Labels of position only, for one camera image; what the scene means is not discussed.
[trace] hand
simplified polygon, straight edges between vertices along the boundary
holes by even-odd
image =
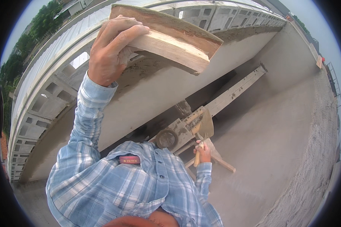
[[[122,74],[130,55],[137,51],[127,46],[128,43],[149,30],[135,18],[122,15],[104,22],[91,48],[88,77],[108,87]]]
[[[193,152],[196,153],[197,151],[200,152],[200,163],[202,162],[211,162],[211,150],[208,147],[208,145],[203,142],[204,149],[202,147],[196,145],[195,148],[193,149]]]

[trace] wooden handle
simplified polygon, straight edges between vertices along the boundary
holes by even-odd
[[[203,149],[204,148],[203,142],[200,142],[198,144],[198,146],[200,146]],[[197,151],[196,156],[195,156],[195,162],[193,163],[193,166],[197,167],[199,164],[200,164],[200,152]]]

